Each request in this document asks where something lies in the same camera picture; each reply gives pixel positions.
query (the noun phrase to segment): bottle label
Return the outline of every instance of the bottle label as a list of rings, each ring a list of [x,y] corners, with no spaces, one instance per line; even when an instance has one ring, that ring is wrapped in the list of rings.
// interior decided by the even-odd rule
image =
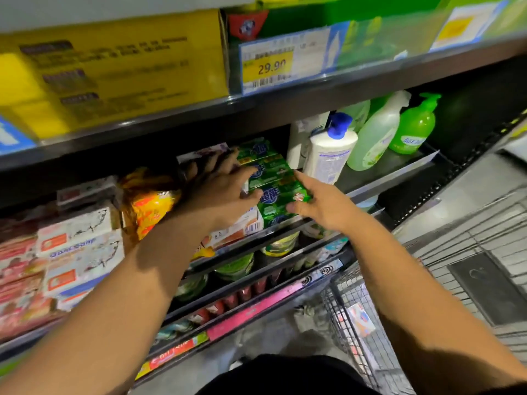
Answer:
[[[419,146],[425,142],[426,138],[425,137],[415,137],[415,136],[401,136],[400,140],[406,145]]]
[[[380,139],[377,144],[375,144],[374,146],[372,146],[372,148],[369,149],[369,151],[363,158],[363,167],[369,168],[377,163],[380,157],[383,156],[384,152],[386,151],[386,148],[388,148],[388,145],[394,138],[396,132],[397,127],[390,129],[388,133],[386,133],[385,136]]]
[[[318,179],[323,183],[334,184],[335,181],[337,181],[337,177],[343,169],[348,156],[349,150],[317,153],[315,179]]]

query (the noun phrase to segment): yellow box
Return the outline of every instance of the yellow box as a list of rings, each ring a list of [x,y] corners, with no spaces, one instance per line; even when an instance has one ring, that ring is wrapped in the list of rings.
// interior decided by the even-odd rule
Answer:
[[[204,10],[3,36],[0,111],[45,139],[227,96],[224,35]]]

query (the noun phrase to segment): forearm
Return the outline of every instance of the forearm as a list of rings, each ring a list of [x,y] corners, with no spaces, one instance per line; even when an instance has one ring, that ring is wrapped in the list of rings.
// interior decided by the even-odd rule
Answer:
[[[156,226],[0,390],[13,395],[106,395],[127,390],[203,230],[184,217]]]
[[[477,381],[480,389],[527,379],[523,365],[483,322],[473,317],[380,223],[354,209],[346,234],[357,253],[368,292],[387,320],[388,336],[398,355],[407,359],[406,367],[413,364],[411,368],[433,368],[439,376],[444,374],[444,380],[453,381],[456,371],[452,370],[463,370],[462,381],[468,385]],[[431,359],[420,351],[457,354],[469,362],[486,361],[488,366],[462,363],[460,369],[452,360],[443,363],[438,358],[426,366]],[[412,352],[419,361],[412,360]],[[457,382],[451,385],[453,392],[459,388]]]

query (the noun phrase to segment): yellow price label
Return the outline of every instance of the yellow price label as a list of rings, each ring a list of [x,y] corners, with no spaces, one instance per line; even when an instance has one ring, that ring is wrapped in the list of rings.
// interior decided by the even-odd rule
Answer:
[[[439,33],[438,40],[448,40],[462,35],[474,17],[453,19],[447,22],[441,33]]]
[[[292,67],[293,51],[251,59],[242,64],[242,80],[244,83],[249,83],[276,75],[287,75]]]

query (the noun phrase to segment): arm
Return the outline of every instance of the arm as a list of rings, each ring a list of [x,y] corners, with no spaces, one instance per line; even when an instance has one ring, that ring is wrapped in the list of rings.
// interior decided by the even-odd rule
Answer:
[[[527,381],[527,369],[483,322],[335,186],[297,173],[311,204],[288,210],[348,236],[386,333],[418,393],[476,394]]]
[[[188,203],[156,225],[31,351],[0,383],[0,393],[107,395],[128,390],[200,241],[258,203],[261,192],[240,198],[254,168],[230,174],[236,155],[225,159]]]

